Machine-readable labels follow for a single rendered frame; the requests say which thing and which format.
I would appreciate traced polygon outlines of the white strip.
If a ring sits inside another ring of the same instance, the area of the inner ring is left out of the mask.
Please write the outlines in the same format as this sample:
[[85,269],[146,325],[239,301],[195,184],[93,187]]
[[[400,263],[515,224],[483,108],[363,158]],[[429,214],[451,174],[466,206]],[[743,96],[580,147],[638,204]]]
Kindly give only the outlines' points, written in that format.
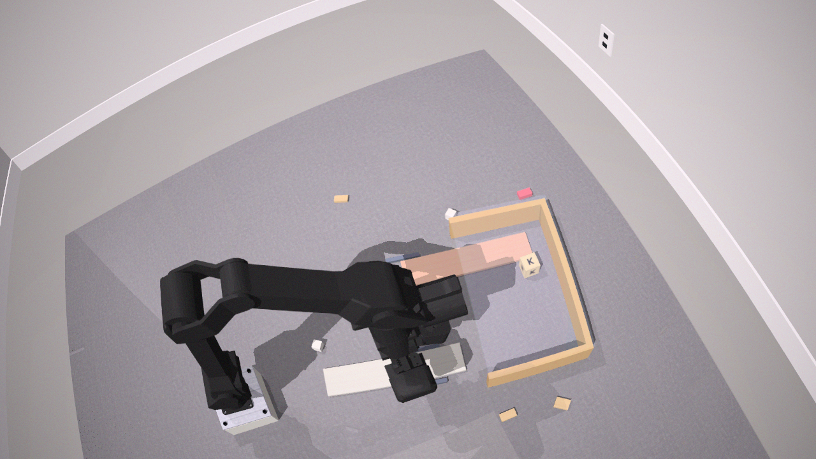
[[[466,371],[460,343],[418,353],[425,357],[434,378]],[[391,364],[390,358],[323,369],[328,397],[391,387],[386,364]]]

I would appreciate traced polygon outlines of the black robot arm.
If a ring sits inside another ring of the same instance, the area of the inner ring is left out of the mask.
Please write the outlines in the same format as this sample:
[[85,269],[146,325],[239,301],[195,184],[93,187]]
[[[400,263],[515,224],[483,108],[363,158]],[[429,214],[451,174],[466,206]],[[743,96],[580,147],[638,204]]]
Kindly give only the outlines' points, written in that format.
[[[201,280],[208,277],[221,280],[222,298],[205,314]],[[399,342],[414,327],[410,353],[444,343],[449,320],[467,315],[456,274],[416,286],[411,270],[382,261],[334,272],[252,265],[241,258],[218,264],[195,259],[161,278],[160,290],[165,334],[176,345],[186,343],[200,364],[208,409],[224,415],[254,407],[239,357],[222,351],[215,338],[235,314],[251,309],[337,314],[353,330],[369,328],[385,343]]]

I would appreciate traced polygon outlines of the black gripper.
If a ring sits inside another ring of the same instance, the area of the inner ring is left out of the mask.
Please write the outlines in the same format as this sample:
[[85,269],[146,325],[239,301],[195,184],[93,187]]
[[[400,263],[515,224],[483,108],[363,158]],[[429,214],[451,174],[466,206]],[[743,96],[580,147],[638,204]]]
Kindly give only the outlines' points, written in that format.
[[[411,332],[412,336],[410,336]],[[432,371],[429,365],[426,365],[423,354],[409,351],[408,342],[417,338],[414,327],[410,328],[405,338],[396,343],[378,342],[375,337],[372,336],[372,338],[382,360],[388,360],[388,358],[391,360],[391,364],[386,364],[384,367],[390,378],[391,389],[400,403],[436,391],[436,380],[432,377]]]

